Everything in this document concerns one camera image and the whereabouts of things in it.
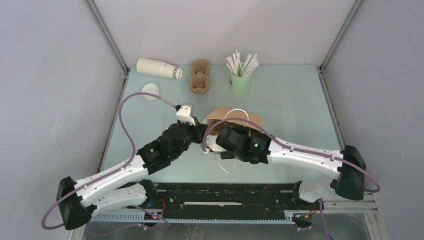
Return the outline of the brown paper bag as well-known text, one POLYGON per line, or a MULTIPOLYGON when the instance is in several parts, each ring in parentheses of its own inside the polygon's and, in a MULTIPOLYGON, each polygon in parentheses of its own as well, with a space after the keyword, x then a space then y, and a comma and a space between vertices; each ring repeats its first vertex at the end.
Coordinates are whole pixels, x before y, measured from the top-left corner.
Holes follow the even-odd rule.
POLYGON ((215 110, 213 110, 211 113, 209 113, 205 119, 202 121, 203 124, 207 124, 208 128, 210 128, 212 125, 216 124, 217 122, 227 119, 227 118, 238 118, 242 120, 247 120, 248 122, 241 121, 241 120, 226 120, 221 123, 219 123, 213 130, 211 130, 209 133, 205 135, 204 143, 202 143, 202 147, 209 147, 214 154, 214 160, 218 164, 218 166, 227 174, 234 174, 236 170, 236 160, 233 160, 233 167, 232 171, 226 170, 218 161, 217 157, 220 155, 221 152, 224 151, 224 149, 216 144, 216 139, 218 134, 221 132, 223 127, 227 126, 244 126, 251 128, 252 130, 258 131, 259 128, 252 125, 252 123, 257 124, 258 126, 263 126, 263 117, 261 115, 256 115, 252 113, 248 113, 244 109, 241 108, 233 108, 228 109, 224 107, 218 107, 215 110))

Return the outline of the stack of white paper cups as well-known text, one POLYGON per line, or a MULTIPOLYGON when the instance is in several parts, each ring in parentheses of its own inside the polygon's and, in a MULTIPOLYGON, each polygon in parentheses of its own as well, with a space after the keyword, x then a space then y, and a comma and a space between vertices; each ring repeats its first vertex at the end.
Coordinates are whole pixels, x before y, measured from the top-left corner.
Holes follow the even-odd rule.
POLYGON ((164 61, 141 57, 136 63, 136 70, 140 74, 146 74, 161 78, 181 79, 183 70, 164 61))

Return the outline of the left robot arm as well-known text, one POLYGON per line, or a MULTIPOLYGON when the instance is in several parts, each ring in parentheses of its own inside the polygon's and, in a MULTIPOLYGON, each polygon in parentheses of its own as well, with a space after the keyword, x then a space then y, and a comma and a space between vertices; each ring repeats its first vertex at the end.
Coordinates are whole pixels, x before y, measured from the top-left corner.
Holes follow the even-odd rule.
POLYGON ((158 194, 146 177, 170 166, 192 143, 201 144, 207 128, 197 120, 194 124, 177 121, 116 166, 79 180, 63 178, 56 195, 62 226, 74 230, 102 212, 132 205, 156 206, 158 194))

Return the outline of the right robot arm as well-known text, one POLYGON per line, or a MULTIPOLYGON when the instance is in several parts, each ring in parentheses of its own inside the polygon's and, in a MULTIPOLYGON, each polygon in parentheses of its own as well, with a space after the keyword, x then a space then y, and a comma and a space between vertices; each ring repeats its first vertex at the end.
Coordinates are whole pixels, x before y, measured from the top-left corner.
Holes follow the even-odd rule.
POLYGON ((296 182, 291 204, 304 209, 321 198, 338 195, 361 201, 365 195, 366 163, 358 149, 343 150, 306 147, 283 141, 245 126, 225 126, 218 135, 208 135, 206 146, 222 159, 238 159, 250 164, 283 164, 321 173, 313 180, 296 182))

